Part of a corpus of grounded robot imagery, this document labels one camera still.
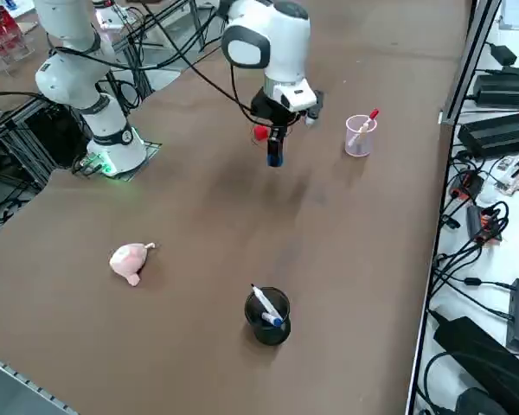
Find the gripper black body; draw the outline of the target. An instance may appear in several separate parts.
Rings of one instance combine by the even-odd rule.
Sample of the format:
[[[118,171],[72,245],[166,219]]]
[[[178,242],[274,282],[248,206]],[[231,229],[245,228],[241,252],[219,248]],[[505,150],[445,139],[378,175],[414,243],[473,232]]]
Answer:
[[[270,99],[262,88],[253,96],[250,108],[252,116],[268,120],[272,127],[289,126],[296,120],[295,112]]]

